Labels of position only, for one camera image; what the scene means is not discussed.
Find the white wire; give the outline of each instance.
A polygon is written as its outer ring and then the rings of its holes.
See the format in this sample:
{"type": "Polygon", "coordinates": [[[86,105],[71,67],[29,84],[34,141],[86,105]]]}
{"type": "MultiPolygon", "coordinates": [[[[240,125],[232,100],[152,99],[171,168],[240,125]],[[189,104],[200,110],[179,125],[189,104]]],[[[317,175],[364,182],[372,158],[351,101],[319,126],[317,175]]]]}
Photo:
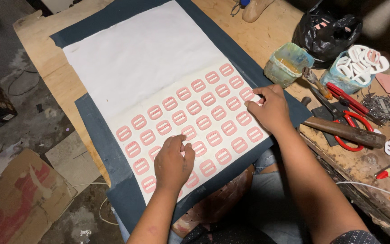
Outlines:
{"type": "MultiPolygon", "coordinates": [[[[102,182],[92,182],[92,183],[85,183],[85,184],[79,184],[79,185],[73,185],[72,187],[76,187],[76,186],[80,186],[80,185],[91,185],[91,184],[103,184],[103,185],[108,185],[108,183],[102,183],[102,182]]],[[[102,206],[103,204],[106,202],[106,200],[108,200],[108,198],[106,197],[105,200],[103,200],[102,204],[100,205],[100,208],[99,208],[99,217],[101,220],[105,221],[106,223],[108,224],[111,224],[111,225],[118,225],[118,224],[115,224],[115,223],[112,223],[112,222],[109,222],[105,219],[102,218],[102,206]]]]}
{"type": "Polygon", "coordinates": [[[337,184],[337,185],[338,185],[338,184],[358,184],[358,185],[364,185],[364,186],[368,186],[368,187],[371,187],[371,188],[374,188],[374,189],[383,191],[384,193],[387,193],[387,194],[390,195],[390,192],[388,192],[388,191],[385,191],[385,190],[383,190],[383,189],[380,189],[380,188],[378,188],[378,187],[371,186],[371,185],[368,185],[368,184],[365,184],[365,183],[354,182],[354,181],[341,181],[341,182],[337,182],[336,184],[337,184]]]}
{"type": "Polygon", "coordinates": [[[92,182],[92,183],[85,183],[85,184],[73,185],[72,187],[76,187],[76,186],[80,186],[80,185],[91,185],[91,184],[103,184],[103,185],[108,185],[108,183],[92,182]]]}
{"type": "Polygon", "coordinates": [[[103,220],[103,221],[105,221],[106,223],[108,223],[108,224],[112,224],[112,225],[118,225],[118,224],[115,224],[115,223],[112,223],[112,222],[109,222],[109,221],[107,221],[107,220],[105,220],[105,219],[103,219],[102,218],[102,213],[101,213],[101,211],[102,211],[102,206],[103,206],[103,203],[105,203],[106,202],[106,200],[108,200],[108,198],[106,197],[105,198],[105,200],[102,202],[102,204],[100,205],[100,209],[99,209],[99,217],[100,217],[100,219],[101,220],[103,220]]]}

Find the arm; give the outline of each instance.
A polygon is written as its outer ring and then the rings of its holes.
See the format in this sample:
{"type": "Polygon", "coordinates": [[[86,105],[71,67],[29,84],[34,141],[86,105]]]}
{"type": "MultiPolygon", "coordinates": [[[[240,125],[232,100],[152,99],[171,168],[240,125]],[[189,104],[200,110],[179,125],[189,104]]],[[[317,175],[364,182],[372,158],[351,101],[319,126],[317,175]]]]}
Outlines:
{"type": "Polygon", "coordinates": [[[245,105],[278,141],[292,196],[309,226],[314,243],[330,243],[350,230],[368,231],[293,128],[282,88],[272,85],[253,91],[264,96],[260,100],[263,105],[252,101],[246,101],[245,105]]]}
{"type": "Polygon", "coordinates": [[[172,213],[181,187],[194,166],[192,144],[183,146],[184,135],[169,137],[154,160],[156,189],[144,213],[127,240],[127,244],[165,244],[168,241],[172,213]]]}

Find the dark patterned shirt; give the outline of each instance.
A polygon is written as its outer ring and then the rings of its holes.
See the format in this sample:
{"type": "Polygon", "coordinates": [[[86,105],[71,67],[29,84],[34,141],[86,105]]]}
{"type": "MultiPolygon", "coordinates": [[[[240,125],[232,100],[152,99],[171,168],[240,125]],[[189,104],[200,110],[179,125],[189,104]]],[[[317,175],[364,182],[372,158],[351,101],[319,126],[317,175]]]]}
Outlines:
{"type": "MultiPolygon", "coordinates": [[[[198,225],[183,239],[181,244],[276,244],[267,234],[246,225],[210,224],[210,231],[198,225]]],[[[331,244],[380,244],[377,239],[364,230],[344,233],[331,244]]]]}

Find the jeans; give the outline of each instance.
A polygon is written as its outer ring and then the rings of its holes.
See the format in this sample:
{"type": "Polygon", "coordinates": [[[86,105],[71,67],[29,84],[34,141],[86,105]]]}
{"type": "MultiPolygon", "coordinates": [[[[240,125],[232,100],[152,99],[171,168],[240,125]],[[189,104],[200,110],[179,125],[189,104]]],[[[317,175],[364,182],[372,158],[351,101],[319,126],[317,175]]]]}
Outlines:
{"type": "MultiPolygon", "coordinates": [[[[278,147],[268,149],[254,163],[255,173],[249,192],[242,198],[246,221],[270,236],[277,244],[302,244],[309,242],[303,219],[291,199],[290,193],[278,171],[260,174],[266,167],[282,163],[278,147]]],[[[124,242],[129,232],[116,213],[124,242]]],[[[168,244],[178,244],[182,238],[169,231],[168,244]]]]}

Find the wooden table surface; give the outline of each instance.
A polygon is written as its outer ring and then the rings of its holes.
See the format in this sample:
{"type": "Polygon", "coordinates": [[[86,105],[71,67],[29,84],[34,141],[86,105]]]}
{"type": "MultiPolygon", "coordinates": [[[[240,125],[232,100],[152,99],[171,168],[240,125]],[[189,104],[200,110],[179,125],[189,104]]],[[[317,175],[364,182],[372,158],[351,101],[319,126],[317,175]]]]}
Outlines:
{"type": "MultiPolygon", "coordinates": [[[[74,101],[87,91],[72,66],[69,65],[62,49],[56,47],[49,36],[98,12],[112,1],[83,0],[58,14],[44,18],[41,16],[41,11],[37,11],[13,24],[30,59],[72,122],[108,184],[110,184],[109,175],[74,104],[74,101]]],[[[261,67],[264,67],[274,50],[285,42],[291,41],[294,29],[303,15],[300,10],[289,3],[275,0],[257,21],[247,23],[241,18],[242,11],[235,17],[230,16],[231,8],[235,4],[233,0],[193,0],[193,2],[261,67]]],[[[314,71],[318,77],[323,73],[322,70],[314,71]]],[[[298,100],[305,96],[311,97],[312,102],[308,105],[309,109],[320,106],[308,89],[308,84],[301,79],[298,79],[286,90],[298,100]]],[[[372,82],[371,92],[375,92],[376,95],[386,94],[376,80],[372,82]]],[[[353,97],[360,101],[362,95],[368,93],[368,89],[364,89],[354,94],[353,97]]],[[[390,122],[379,130],[388,139],[390,138],[390,122]]],[[[390,177],[379,181],[373,177],[375,172],[390,164],[390,156],[385,154],[383,149],[364,149],[354,153],[340,146],[330,147],[323,134],[317,130],[301,125],[300,131],[307,144],[346,180],[358,181],[390,191],[390,177]]],[[[381,210],[382,215],[373,216],[373,222],[381,225],[385,231],[390,233],[388,195],[364,186],[356,186],[356,188],[369,199],[371,204],[381,210]]]]}

